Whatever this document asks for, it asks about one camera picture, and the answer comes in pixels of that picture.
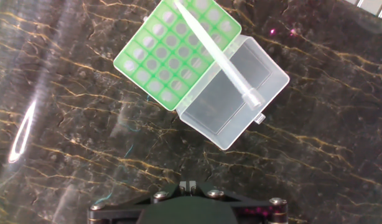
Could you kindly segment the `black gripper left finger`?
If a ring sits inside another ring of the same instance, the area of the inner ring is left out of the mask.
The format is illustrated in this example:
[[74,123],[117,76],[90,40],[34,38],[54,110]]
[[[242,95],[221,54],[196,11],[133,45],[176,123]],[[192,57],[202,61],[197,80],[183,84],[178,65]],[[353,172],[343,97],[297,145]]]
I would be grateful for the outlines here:
[[87,211],[87,224],[137,223],[142,212],[150,205],[155,205],[169,199],[187,196],[188,182],[166,185],[163,189],[134,198],[128,202],[108,205],[99,202]]

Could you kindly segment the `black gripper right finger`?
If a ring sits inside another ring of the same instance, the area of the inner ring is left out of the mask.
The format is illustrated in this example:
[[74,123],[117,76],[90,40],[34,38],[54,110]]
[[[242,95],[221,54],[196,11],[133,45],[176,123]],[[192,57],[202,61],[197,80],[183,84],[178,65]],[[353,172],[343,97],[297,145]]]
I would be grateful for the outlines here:
[[280,197],[256,200],[195,180],[188,181],[188,194],[223,202],[232,209],[237,223],[287,224],[287,200]]

